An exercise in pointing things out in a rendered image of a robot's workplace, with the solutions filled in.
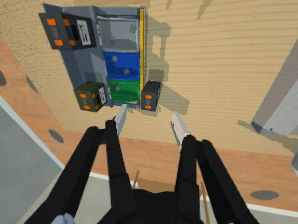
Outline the grey open bin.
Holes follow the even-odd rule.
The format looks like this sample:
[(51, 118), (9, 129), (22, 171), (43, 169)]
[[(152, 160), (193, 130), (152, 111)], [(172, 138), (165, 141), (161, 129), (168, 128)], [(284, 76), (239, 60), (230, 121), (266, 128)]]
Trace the grey open bin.
[[(131, 22), (118, 22), (120, 20), (128, 20)], [(139, 52), (140, 23), (138, 19), (98, 18), (98, 24), (104, 51)], [(135, 33), (130, 33), (130, 26), (134, 26), (136, 28)], [(109, 44), (109, 38), (114, 38), (115, 43)]]

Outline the green bin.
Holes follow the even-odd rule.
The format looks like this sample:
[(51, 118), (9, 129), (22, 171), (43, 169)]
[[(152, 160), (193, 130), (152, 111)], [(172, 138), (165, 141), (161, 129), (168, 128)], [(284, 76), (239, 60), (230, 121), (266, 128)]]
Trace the green bin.
[[(134, 102), (139, 100), (141, 96), (140, 79), (129, 80), (129, 81), (108, 79), (108, 81), (109, 81), (112, 101), (129, 103), (129, 102)], [(115, 82), (116, 84), (113, 84), (112, 82)], [(119, 86), (120, 88), (119, 91), (115, 90), (116, 86)]]

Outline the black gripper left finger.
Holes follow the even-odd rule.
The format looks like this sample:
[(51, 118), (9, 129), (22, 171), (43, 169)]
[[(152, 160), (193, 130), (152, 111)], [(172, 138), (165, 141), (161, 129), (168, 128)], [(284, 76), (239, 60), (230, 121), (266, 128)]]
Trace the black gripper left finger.
[[(47, 199), (24, 224), (75, 224), (99, 145), (106, 144), (111, 208), (115, 224), (142, 224), (129, 175), (126, 172), (119, 136), (127, 115), (123, 104), (105, 128), (89, 127), (63, 169)], [(110, 173), (110, 175), (109, 175)]]

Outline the blue open bin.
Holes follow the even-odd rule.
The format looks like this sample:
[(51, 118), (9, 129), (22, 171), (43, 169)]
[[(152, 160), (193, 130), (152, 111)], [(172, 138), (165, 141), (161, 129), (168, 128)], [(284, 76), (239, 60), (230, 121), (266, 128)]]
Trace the blue open bin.
[[(118, 54), (117, 52), (103, 53), (108, 79), (129, 81), (137, 80), (140, 78), (140, 54), (126, 53), (130, 55), (121, 55), (122, 53)], [(118, 58), (116, 62), (112, 60), (113, 56), (116, 56)], [(129, 74), (124, 74), (125, 69), (129, 70)]]

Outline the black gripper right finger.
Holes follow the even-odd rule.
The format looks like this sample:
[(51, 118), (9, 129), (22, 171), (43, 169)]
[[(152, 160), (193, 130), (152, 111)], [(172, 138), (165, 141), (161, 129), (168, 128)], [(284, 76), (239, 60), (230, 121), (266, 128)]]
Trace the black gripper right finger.
[(206, 139), (196, 140), (177, 111), (173, 112), (171, 127), (181, 148), (174, 189), (179, 197), (175, 224), (200, 224), (196, 147), (197, 162), (217, 224), (260, 224), (249, 211), (213, 144)]

